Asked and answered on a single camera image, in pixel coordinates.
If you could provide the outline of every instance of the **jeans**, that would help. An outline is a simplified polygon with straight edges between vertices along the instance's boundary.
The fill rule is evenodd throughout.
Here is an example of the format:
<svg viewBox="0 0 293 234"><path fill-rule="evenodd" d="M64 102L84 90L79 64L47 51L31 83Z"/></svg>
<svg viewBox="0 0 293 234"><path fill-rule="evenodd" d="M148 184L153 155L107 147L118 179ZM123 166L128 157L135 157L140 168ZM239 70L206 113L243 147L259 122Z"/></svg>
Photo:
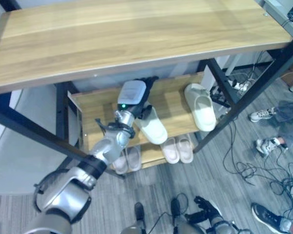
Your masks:
<svg viewBox="0 0 293 234"><path fill-rule="evenodd" d="M275 118L279 123L287 122L284 128L280 128L280 136L284 139L288 148L293 147L293 123L289 120L293 119L293 102L286 102L275 107Z"/></svg>

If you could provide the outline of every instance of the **gray carpet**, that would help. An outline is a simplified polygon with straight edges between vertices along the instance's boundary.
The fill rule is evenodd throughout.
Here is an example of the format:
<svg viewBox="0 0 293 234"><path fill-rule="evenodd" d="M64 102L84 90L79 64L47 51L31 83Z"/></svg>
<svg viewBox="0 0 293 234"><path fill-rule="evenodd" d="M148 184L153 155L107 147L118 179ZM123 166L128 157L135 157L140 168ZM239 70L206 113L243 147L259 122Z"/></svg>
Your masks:
<svg viewBox="0 0 293 234"><path fill-rule="evenodd" d="M293 93L285 83L277 80L257 98L235 121L237 136L234 144L234 158L254 165L262 165L263 158L254 148L258 138L276 136L277 123L274 119L251 123L247 115L256 110L276 106L281 100L293 100ZM240 228L250 228L255 234L271 233L252 217L250 204L258 202L278 215L289 208L291 202L286 195L276 196L269 187L269 181L254 177L244 182L238 175L225 171L222 160L230 146L230 131L226 127L212 142L195 155L191 164L163 164L128 174L122 181L110 175L103 175L92 191L92 204L81 222L73 226L74 234L117 234L134 221L133 207L140 201L145 206L147 231L158 216L169 211L170 200L183 192L189 197L188 213L198 211L193 199L196 195L212 199L222 211L226 220L234 220ZM275 166L279 150L268 159L268 165ZM280 159L287 166L293 162L293 148ZM226 161L233 169L230 159ZM21 233L25 225L35 216L31 206L32 197L0 196L0 234ZM171 234L171 219L164 216L153 231L154 234Z"/></svg>

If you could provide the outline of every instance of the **white shoe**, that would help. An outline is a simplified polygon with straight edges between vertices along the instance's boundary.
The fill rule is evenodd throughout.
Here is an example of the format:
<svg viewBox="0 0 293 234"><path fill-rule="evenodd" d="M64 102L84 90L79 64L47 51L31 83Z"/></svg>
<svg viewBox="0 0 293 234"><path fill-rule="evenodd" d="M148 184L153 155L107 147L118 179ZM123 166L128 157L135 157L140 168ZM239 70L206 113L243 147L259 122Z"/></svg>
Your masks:
<svg viewBox="0 0 293 234"><path fill-rule="evenodd" d="M208 91L200 84L189 84L184 93L196 126L201 131L212 131L216 117Z"/></svg>
<svg viewBox="0 0 293 234"><path fill-rule="evenodd" d="M192 144L188 134L176 137L176 146L183 163L191 163L193 161Z"/></svg>
<svg viewBox="0 0 293 234"><path fill-rule="evenodd" d="M168 163L175 164L179 161L180 156L176 147L175 138L169 138L166 142L161 144L163 155Z"/></svg>
<svg viewBox="0 0 293 234"><path fill-rule="evenodd" d="M253 123L256 123L256 122L260 121L261 119L270 119L275 114L276 114L276 112L274 111L274 107L272 107L267 110L260 110L260 111L256 111L256 112L250 114L249 119Z"/></svg>
<svg viewBox="0 0 293 234"><path fill-rule="evenodd" d="M264 140L258 139L256 141L256 149L265 156L268 156L270 152L274 150L278 145L280 145L280 142L277 138Z"/></svg>
<svg viewBox="0 0 293 234"><path fill-rule="evenodd" d="M140 170L142 167L140 145L127 148L126 158L128 162L128 167L131 171L135 172Z"/></svg>
<svg viewBox="0 0 293 234"><path fill-rule="evenodd" d="M122 151L121 156L113 162L115 172L119 175L125 174L128 171L128 164L124 152Z"/></svg>
<svg viewBox="0 0 293 234"><path fill-rule="evenodd" d="M158 119L155 108L152 107L150 115L147 119L135 119L135 124L145 135L145 137L153 144L160 145L167 140L167 131L162 122Z"/></svg>

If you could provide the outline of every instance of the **wooden tabletop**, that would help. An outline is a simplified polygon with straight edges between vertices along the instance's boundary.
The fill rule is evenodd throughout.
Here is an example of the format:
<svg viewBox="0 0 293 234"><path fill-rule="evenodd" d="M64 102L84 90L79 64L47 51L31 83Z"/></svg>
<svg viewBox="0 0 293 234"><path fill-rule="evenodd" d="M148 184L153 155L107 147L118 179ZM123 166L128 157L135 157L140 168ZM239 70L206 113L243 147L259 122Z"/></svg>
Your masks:
<svg viewBox="0 0 293 234"><path fill-rule="evenodd" d="M77 0L5 13L0 93L284 47L254 0Z"/></svg>

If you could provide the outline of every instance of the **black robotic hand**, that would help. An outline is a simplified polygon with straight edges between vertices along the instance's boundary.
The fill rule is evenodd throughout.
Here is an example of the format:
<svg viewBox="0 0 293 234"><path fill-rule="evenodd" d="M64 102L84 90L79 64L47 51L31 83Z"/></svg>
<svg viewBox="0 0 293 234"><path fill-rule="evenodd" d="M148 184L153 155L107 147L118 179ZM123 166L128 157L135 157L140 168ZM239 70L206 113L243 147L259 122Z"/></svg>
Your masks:
<svg viewBox="0 0 293 234"><path fill-rule="evenodd" d="M194 214L185 214L185 218L189 223L200 223L207 219L212 220L216 216L220 216L218 210L213 205L200 196L196 196L194 202L202 209Z"/></svg>
<svg viewBox="0 0 293 234"><path fill-rule="evenodd" d="M209 201L205 200L201 196L196 196L194 202L198 205L199 208L205 211L206 218L209 220L216 216L221 216L218 210Z"/></svg>

